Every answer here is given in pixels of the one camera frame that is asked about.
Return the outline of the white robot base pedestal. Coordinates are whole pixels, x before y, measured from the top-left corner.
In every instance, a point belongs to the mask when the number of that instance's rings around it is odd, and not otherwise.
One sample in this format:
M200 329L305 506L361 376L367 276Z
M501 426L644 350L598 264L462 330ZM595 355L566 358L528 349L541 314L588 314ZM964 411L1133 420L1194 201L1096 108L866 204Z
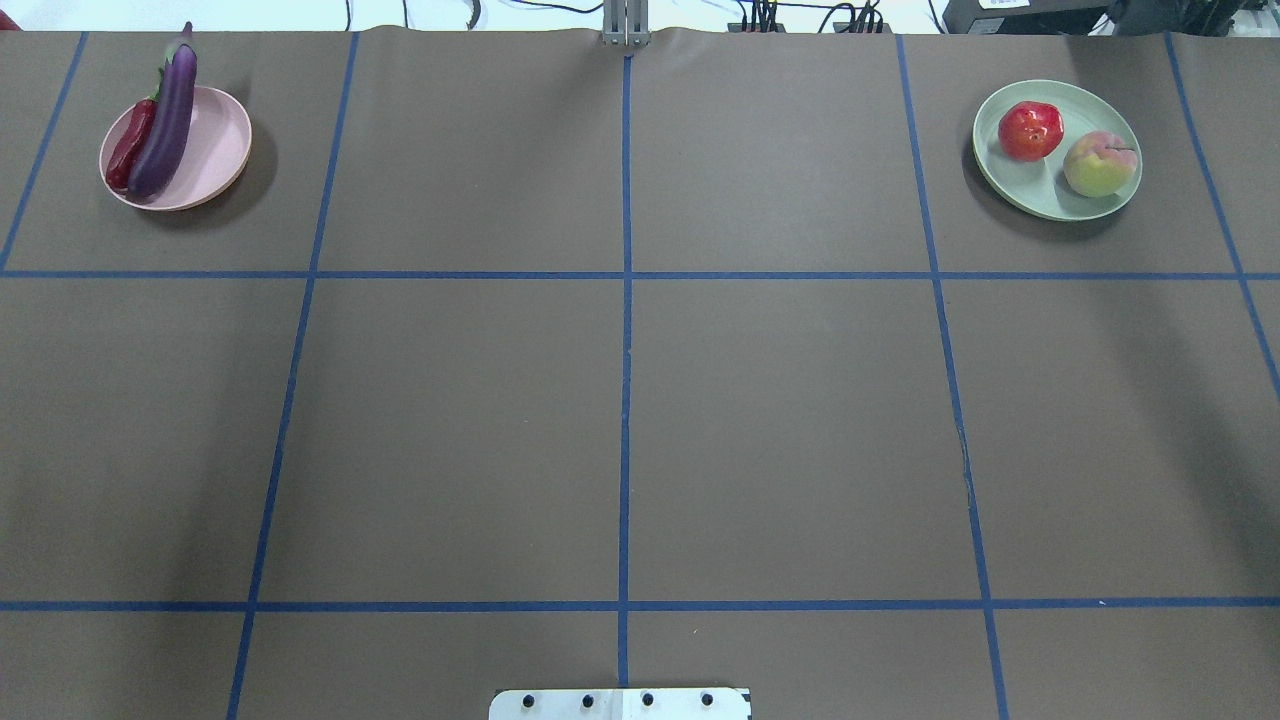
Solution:
M489 719L751 719L750 691L731 687L509 689Z

